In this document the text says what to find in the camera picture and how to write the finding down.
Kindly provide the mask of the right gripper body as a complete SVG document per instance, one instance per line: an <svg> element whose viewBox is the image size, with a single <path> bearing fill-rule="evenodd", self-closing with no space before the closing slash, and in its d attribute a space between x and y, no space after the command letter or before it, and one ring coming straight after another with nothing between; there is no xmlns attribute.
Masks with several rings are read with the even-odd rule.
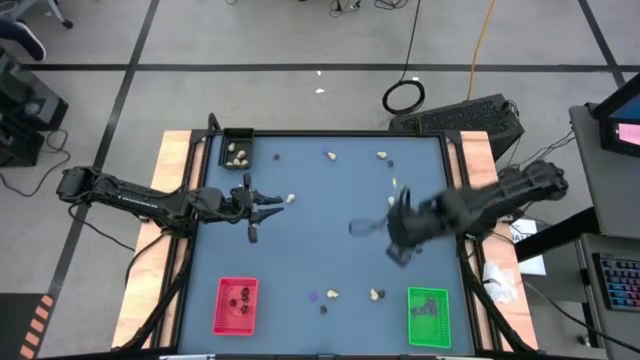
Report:
<svg viewBox="0 0 640 360"><path fill-rule="evenodd" d="M416 248L434 238L453 234L437 198L427 199L417 209L411 206L411 191L404 187L387 214L391 244L386 254L400 267L406 267Z"/></svg>

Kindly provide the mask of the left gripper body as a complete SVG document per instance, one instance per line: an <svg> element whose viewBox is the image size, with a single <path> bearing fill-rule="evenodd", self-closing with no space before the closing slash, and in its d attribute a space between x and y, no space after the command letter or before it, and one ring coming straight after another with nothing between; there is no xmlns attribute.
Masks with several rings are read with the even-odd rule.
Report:
<svg viewBox="0 0 640 360"><path fill-rule="evenodd" d="M253 189L252 179L249 173L243 175L242 184L230 191L230 196L225 197L221 190L212 187L199 189L199 202L203 209L200 217L205 223L226 221L236 224L240 220L247 220L248 239L250 243L258 241L257 229L252 219Z"/></svg>

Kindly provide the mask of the black plastic basket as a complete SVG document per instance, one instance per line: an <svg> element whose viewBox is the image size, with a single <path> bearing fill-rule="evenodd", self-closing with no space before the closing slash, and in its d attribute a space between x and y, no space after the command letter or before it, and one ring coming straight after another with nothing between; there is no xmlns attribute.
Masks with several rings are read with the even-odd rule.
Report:
<svg viewBox="0 0 640 360"><path fill-rule="evenodd" d="M235 143L235 151L229 152L227 147L229 144ZM252 154L253 154L253 143L254 143L254 129L253 128L226 128L223 130L222 143L220 146L219 159L218 164L229 170L240 170L240 169L249 169L252 163ZM246 152L246 156L242 159L237 157L237 154L240 150L244 150ZM233 164L231 167L226 166L226 162L231 161L233 163L234 159L238 159L242 162L242 160L247 160L248 166L236 166Z"/></svg>

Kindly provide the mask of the red plastic basket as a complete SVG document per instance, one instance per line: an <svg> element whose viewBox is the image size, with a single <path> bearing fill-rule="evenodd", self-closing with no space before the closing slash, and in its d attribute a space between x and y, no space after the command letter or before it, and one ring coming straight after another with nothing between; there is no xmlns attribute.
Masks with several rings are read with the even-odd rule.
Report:
<svg viewBox="0 0 640 360"><path fill-rule="evenodd" d="M241 290L248 287L249 301L242 301ZM216 293L216 305L212 332L218 336L252 336L256 328L259 281L252 277L221 277ZM229 301L237 300L231 307ZM241 307L247 305L249 311L241 313Z"/></svg>

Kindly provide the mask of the green plastic basket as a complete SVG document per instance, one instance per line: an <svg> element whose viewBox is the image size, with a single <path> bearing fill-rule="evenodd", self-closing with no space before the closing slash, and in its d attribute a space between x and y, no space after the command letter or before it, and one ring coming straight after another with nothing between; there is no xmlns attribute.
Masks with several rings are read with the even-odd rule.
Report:
<svg viewBox="0 0 640 360"><path fill-rule="evenodd" d="M414 317L411 309L422 306L428 298L433 298L439 308L439 316L420 315ZM408 342L413 346L445 348L451 347L451 322L448 291L424 287L409 287L408 299Z"/></svg>

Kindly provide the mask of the white printed sheet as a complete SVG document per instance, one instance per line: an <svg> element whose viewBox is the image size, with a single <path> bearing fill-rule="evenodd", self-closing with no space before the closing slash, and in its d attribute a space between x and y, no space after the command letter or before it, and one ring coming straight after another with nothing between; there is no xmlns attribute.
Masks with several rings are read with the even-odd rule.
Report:
<svg viewBox="0 0 640 360"><path fill-rule="evenodd" d="M537 224L534 220L519 219L510 226L512 241L518 243L538 232ZM545 276L546 268L543 256L539 255L519 263L519 270L524 275Z"/></svg>

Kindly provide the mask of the black metal beam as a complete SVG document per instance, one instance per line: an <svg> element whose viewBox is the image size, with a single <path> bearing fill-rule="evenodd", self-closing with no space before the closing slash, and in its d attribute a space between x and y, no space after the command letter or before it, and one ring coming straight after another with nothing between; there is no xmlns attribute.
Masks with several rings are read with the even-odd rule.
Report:
<svg viewBox="0 0 640 360"><path fill-rule="evenodd" d="M519 262L526 261L573 242L583 234L599 232L596 212L591 207L516 243L516 258Z"/></svg>

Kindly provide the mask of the grey side desk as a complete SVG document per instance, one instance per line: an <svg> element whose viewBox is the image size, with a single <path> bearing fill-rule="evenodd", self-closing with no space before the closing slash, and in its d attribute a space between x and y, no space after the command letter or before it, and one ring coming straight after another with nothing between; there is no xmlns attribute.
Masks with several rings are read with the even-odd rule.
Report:
<svg viewBox="0 0 640 360"><path fill-rule="evenodd" d="M600 232L640 239L640 157L604 150L586 106L572 106L569 116Z"/></svg>

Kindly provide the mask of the grey keyboard desk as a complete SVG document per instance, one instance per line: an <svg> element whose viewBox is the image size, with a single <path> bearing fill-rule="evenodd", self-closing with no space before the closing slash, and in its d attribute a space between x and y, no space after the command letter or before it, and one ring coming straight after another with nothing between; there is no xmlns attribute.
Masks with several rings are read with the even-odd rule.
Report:
<svg viewBox="0 0 640 360"><path fill-rule="evenodd" d="M640 360L640 312L607 308L594 268L595 253L640 257L640 240L587 234L580 238L578 250L592 344L604 349L608 360Z"/></svg>

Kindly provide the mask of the small black equipment box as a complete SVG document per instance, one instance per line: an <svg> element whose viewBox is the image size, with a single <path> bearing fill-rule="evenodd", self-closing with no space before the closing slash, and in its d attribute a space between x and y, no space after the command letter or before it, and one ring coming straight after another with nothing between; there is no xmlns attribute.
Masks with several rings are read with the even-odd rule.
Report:
<svg viewBox="0 0 640 360"><path fill-rule="evenodd" d="M40 133L0 113L0 168L35 166L43 142Z"/></svg>

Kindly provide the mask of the backlit black keyboard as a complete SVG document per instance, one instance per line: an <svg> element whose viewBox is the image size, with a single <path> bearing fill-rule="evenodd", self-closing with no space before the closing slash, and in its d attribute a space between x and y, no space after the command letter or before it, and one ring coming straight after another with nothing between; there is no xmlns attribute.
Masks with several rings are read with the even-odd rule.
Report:
<svg viewBox="0 0 640 360"><path fill-rule="evenodd" d="M640 257L595 253L593 261L607 308L640 312Z"/></svg>

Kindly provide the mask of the large black equipment case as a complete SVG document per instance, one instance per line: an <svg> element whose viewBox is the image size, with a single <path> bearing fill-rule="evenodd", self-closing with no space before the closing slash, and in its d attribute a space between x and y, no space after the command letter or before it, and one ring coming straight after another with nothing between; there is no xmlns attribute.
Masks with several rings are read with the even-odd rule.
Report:
<svg viewBox="0 0 640 360"><path fill-rule="evenodd" d="M0 47L0 112L34 131L54 131L68 103Z"/></svg>

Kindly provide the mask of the black computer monitor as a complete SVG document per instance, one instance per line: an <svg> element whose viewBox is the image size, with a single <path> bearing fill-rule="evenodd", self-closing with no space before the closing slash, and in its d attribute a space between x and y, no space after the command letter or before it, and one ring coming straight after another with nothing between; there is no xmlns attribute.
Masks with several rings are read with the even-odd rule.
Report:
<svg viewBox="0 0 640 360"><path fill-rule="evenodd" d="M640 73L602 103L589 106L597 121L601 148L640 157Z"/></svg>

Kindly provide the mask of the orange striped black floor mat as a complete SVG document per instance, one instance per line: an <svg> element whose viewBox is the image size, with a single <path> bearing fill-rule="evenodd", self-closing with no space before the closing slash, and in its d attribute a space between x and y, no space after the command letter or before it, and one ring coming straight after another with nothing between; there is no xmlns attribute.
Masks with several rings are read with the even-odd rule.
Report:
<svg viewBox="0 0 640 360"><path fill-rule="evenodd" d="M54 304L50 294L0 293L0 360L37 357Z"/></svg>

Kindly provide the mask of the person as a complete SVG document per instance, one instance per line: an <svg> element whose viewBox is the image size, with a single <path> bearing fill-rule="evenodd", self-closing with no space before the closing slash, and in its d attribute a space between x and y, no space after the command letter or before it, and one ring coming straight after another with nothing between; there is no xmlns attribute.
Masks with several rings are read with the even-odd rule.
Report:
<svg viewBox="0 0 640 360"><path fill-rule="evenodd" d="M0 18L0 38L18 43L37 62L47 57L40 39L23 22Z"/></svg>

